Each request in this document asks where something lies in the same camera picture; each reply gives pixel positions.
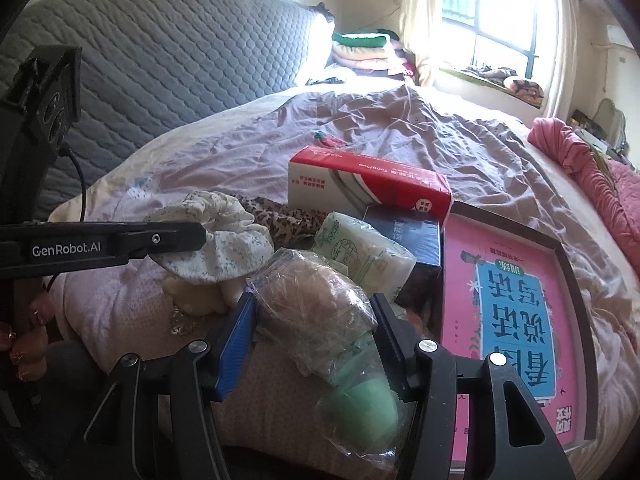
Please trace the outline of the person's left hand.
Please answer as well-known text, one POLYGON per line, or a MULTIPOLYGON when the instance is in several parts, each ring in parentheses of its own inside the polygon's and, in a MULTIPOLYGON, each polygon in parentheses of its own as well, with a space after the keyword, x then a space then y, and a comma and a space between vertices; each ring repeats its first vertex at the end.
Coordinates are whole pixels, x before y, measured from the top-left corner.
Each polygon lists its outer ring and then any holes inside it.
POLYGON ((13 322, 1 323, 1 351, 9 353, 16 376, 22 382, 34 382, 46 374, 47 325, 53 319, 53 301, 47 292, 40 290, 16 305, 13 322))

